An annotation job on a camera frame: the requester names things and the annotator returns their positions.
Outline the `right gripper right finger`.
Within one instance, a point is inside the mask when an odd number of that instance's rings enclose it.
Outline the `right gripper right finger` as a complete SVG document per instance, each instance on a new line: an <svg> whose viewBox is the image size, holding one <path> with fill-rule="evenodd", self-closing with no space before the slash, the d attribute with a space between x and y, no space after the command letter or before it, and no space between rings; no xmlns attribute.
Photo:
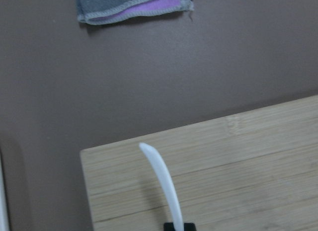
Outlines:
<svg viewBox="0 0 318 231"><path fill-rule="evenodd" d="M194 223L184 223L184 231L196 231L196 225Z"/></svg>

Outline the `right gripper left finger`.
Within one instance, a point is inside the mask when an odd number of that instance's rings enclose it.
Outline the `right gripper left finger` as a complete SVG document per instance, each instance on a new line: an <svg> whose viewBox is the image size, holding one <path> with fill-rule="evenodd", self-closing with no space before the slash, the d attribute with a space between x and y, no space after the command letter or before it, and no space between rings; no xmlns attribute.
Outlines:
<svg viewBox="0 0 318 231"><path fill-rule="evenodd" d="M175 231L173 223L164 223L163 231Z"/></svg>

